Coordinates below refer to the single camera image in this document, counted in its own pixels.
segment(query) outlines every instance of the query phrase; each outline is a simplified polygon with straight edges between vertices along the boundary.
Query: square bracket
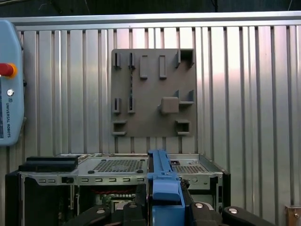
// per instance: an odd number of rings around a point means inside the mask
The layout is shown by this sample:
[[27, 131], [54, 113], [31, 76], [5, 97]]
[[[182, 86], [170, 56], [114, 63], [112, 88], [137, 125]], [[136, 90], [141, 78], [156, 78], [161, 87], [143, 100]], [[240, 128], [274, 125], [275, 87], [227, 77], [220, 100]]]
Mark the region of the square bracket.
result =
[[301, 217], [301, 206], [286, 206], [286, 226], [298, 226]]

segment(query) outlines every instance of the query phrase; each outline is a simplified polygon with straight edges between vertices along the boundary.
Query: metal frame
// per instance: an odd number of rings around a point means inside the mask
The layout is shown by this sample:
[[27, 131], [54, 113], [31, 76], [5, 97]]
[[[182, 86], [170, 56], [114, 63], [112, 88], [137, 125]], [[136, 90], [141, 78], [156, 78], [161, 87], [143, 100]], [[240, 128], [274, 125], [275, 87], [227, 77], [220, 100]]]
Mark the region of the metal frame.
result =
[[19, 31], [88, 30], [150, 27], [300, 25], [301, 12], [187, 13], [5, 18]]

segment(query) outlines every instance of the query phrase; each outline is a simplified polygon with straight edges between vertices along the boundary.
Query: orange button ring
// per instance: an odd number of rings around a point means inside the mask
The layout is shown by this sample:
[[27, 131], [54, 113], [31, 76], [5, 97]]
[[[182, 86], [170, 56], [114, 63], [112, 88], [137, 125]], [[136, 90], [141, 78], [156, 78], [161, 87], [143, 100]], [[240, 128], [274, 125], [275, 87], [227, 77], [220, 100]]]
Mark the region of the orange button ring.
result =
[[17, 74], [17, 68], [14, 64], [0, 63], [0, 75], [7, 78], [14, 78]]

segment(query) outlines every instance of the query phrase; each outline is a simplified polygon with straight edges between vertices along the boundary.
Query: cable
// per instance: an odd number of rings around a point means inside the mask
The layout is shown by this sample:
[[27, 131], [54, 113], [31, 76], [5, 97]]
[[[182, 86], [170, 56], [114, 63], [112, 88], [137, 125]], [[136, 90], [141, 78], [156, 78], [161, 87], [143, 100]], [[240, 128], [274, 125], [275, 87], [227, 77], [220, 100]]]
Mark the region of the cable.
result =
[[293, 0], [291, 0], [290, 5], [288, 6], [287, 11], [290, 11], [290, 8], [291, 8], [291, 6], [292, 6], [292, 2], [293, 2]]
[[87, 3], [87, 0], [85, 0], [85, 4], [86, 4], [86, 7], [87, 7], [87, 9], [88, 9], [88, 13], [89, 13], [89, 15], [90, 15], [91, 13], [90, 13], [90, 9], [89, 9], [89, 6], [88, 6], [88, 3]]
[[23, 1], [29, 1], [29, 0], [6, 0], [6, 1], [1, 1], [0, 6], [6, 6], [9, 4], [14, 4], [14, 3], [21, 3]]

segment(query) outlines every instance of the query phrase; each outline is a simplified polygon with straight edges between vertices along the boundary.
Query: corrugated metal wall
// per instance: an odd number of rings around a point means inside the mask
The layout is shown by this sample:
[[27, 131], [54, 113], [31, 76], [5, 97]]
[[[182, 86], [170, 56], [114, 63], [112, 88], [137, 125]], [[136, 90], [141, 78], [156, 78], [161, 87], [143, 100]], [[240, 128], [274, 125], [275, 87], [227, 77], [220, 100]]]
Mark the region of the corrugated metal wall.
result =
[[[284, 226], [301, 202], [301, 26], [24, 31], [27, 122], [0, 150], [4, 175], [31, 155], [204, 153], [232, 174], [232, 204]], [[114, 48], [195, 48], [198, 137], [117, 138], [110, 132]]]

